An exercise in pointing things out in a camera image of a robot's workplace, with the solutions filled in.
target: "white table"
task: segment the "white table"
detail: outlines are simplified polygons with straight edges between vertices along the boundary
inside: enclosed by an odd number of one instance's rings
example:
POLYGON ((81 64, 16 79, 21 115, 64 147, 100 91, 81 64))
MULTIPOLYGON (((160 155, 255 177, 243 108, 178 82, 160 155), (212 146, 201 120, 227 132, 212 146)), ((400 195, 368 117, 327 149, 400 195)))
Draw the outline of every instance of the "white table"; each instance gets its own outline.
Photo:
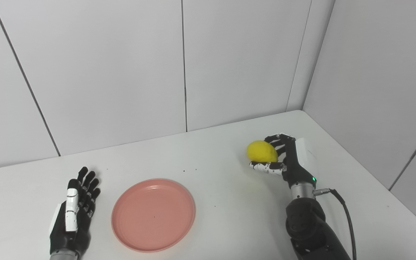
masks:
MULTIPOLYGON (((296 259, 284 226, 289 188, 279 176, 250 169, 246 157, 251 141, 278 132, 313 144, 317 187, 335 188, 347 202, 359 259, 416 259, 416 217, 305 112, 295 111, 0 168, 0 260, 48 259, 53 211, 84 165, 99 173, 102 189, 84 260, 296 259), (111 211, 128 187, 151 178, 184 185, 196 217, 175 246, 139 253, 115 238, 111 211)), ((342 206, 331 195, 318 201, 350 252, 342 206)))

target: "yellow lemon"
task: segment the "yellow lemon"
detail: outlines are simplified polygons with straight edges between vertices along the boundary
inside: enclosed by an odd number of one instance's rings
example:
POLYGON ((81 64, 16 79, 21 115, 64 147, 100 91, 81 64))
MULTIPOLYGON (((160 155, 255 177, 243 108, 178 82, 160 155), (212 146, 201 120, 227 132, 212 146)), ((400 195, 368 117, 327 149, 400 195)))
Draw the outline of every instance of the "yellow lemon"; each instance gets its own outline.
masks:
POLYGON ((246 155, 251 161, 277 161, 277 151, 264 140, 256 140, 250 143, 246 148, 246 155))

